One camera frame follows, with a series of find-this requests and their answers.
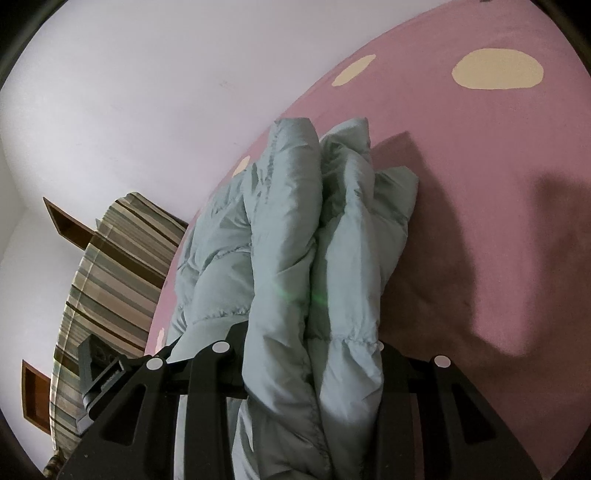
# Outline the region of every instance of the puffer jacket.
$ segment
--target puffer jacket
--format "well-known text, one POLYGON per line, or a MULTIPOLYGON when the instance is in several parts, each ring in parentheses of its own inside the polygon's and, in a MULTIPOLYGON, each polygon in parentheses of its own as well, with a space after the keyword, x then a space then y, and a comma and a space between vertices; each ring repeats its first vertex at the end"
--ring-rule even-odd
MULTIPOLYGON (((375 173, 366 119, 318 140, 282 119, 259 161, 218 190, 178 264, 168 362, 249 321, 230 401, 238 479, 359 479, 381 399, 379 299, 407 239, 418 180, 375 173)), ((177 423, 182 478, 184 425, 177 423)))

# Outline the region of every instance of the striped curtain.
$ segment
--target striped curtain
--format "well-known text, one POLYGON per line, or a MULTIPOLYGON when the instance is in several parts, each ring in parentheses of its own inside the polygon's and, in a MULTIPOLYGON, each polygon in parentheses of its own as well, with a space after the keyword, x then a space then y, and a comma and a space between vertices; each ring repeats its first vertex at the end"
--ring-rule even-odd
POLYGON ((78 345, 91 333, 129 357, 144 354, 160 290, 187 224, 138 193, 103 217, 72 281, 50 390, 54 448, 68 458, 83 415, 78 345))
POLYGON ((56 480, 57 475, 60 473, 61 468, 66 463, 64 454, 60 449, 53 452, 53 457, 47 462, 46 467, 43 469, 43 476, 48 480, 56 480))

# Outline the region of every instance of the white circular marker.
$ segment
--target white circular marker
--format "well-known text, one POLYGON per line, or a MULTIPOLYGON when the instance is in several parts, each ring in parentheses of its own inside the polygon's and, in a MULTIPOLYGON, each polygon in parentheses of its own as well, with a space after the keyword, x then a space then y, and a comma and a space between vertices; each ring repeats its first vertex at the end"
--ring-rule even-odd
POLYGON ((230 344, 228 342, 216 342, 212 346, 212 350, 216 353, 226 353, 230 350, 230 344))
POLYGON ((160 367, 162 367, 163 365, 164 365, 164 361, 157 356, 155 356, 154 358, 151 358, 146 363, 146 367, 148 367, 148 370, 157 370, 160 367))
POLYGON ((447 368, 452 364, 452 361, 445 355, 437 355, 434 361, 435 365, 440 368, 447 368))

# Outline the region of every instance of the wooden shelf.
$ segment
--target wooden shelf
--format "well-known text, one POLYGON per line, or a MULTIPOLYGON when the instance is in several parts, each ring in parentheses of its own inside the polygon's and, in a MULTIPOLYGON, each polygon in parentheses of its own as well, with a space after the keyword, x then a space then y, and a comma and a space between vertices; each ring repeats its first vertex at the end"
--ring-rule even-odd
POLYGON ((49 216, 56 226, 57 233, 72 242, 78 248, 86 250, 94 232, 83 223, 68 215, 59 207, 55 206, 45 197, 43 197, 49 216))
POLYGON ((51 434, 49 425, 50 380, 22 361, 22 415, 35 427, 51 434))

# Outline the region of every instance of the painted polka dot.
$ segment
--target painted polka dot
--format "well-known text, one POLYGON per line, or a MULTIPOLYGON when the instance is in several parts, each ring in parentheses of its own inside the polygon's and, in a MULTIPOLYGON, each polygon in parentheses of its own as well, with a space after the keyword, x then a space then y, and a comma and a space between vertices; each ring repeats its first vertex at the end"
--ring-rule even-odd
POLYGON ((508 48, 471 51, 452 70, 458 85, 475 90, 531 88, 544 77, 542 65, 527 53, 508 48))
POLYGON ((353 80, 375 60, 375 56, 376 55, 366 55, 365 57, 361 57, 359 60, 354 61, 351 65, 349 65, 337 75, 332 83, 332 86, 340 87, 341 85, 353 80))
POLYGON ((161 328, 158 332, 158 339, 156 340, 156 353, 159 352, 166 343, 166 330, 161 328))
POLYGON ((236 170, 234 170, 234 173, 232 174, 232 177, 235 175, 238 175, 242 170, 244 170, 247 166, 248 166, 248 162, 250 162, 251 160, 251 156, 247 155, 246 157, 244 157, 240 163, 238 164, 238 166, 236 167, 236 170))

